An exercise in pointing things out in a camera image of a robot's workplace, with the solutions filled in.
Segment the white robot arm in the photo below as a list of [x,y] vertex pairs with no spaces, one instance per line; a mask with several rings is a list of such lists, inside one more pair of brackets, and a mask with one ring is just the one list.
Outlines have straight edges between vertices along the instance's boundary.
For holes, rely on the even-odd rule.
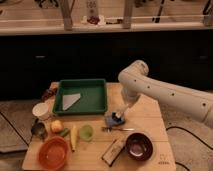
[[148,77],[148,65],[136,60],[123,69],[118,80],[123,86],[123,100],[135,104],[144,94],[190,114],[195,120],[213,129],[213,93],[182,87]]

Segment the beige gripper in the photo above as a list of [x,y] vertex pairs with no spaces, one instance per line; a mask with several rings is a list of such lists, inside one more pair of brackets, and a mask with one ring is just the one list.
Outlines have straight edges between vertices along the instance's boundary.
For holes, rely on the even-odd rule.
[[121,91],[121,95],[124,101],[124,104],[128,107],[131,108],[133,107],[138,99],[140,98],[140,95],[134,91],[130,91],[128,89],[123,89]]

